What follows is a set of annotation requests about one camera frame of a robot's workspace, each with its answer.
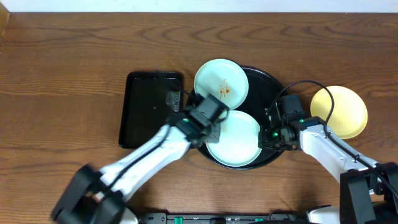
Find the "light blue plate top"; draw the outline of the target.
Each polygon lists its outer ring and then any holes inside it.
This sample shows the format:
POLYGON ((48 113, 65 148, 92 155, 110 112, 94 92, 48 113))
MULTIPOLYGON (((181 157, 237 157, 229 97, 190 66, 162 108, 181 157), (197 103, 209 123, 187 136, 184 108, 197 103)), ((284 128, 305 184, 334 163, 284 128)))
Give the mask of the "light blue plate top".
POLYGON ((234 110, 248 95, 248 77, 244 70, 231 60, 222 58, 210 60, 197 71, 194 91, 203 97, 213 95, 234 110))

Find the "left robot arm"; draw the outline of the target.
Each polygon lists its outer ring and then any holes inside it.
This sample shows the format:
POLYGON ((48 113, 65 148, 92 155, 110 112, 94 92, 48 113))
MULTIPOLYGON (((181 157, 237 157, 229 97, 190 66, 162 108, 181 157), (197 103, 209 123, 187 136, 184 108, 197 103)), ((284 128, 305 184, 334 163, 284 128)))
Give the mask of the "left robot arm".
POLYGON ((50 217, 56 223, 138 223, 127 201, 165 166, 203 141, 219 137, 227 113, 206 117, 195 110, 174 114, 153 138, 121 160, 73 176, 50 217))

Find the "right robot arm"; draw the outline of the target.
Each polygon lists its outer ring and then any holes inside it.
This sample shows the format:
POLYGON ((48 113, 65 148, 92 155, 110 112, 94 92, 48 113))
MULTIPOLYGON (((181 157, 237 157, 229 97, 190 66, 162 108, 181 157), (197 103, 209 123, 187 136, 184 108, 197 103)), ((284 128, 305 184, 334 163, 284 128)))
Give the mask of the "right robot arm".
POLYGON ((309 223, 397 223, 397 164, 366 157, 319 117, 302 110, 266 110, 270 120, 259 145, 299 150, 316 159, 339 183, 340 206, 307 211, 309 223))

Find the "yellow plate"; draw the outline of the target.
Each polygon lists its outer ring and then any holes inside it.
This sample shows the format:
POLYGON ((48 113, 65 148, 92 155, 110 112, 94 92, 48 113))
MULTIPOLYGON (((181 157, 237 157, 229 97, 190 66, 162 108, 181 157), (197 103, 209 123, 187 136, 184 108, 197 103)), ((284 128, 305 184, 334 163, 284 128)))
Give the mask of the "yellow plate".
MULTIPOLYGON (((368 111, 364 101, 353 90, 343 86, 328 86, 334 99, 334 109, 329 127, 341 139, 359 135, 368 122, 368 111)), ((326 120, 331 108, 331 99, 326 90, 319 90, 312 98, 310 112, 326 120)))

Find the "light blue plate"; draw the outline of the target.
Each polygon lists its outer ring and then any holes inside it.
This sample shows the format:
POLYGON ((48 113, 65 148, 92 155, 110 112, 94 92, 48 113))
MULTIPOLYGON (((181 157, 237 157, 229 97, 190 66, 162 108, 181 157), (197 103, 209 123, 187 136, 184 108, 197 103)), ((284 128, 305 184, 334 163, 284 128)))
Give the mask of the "light blue plate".
POLYGON ((217 143, 206 144, 211 156, 222 165, 242 167, 253 162, 261 153, 258 147, 259 123, 249 114, 232 110, 220 124, 217 143))
POLYGON ((222 58, 210 60, 197 71, 194 91, 203 97, 213 95, 234 110, 248 95, 248 77, 244 70, 231 60, 222 58))

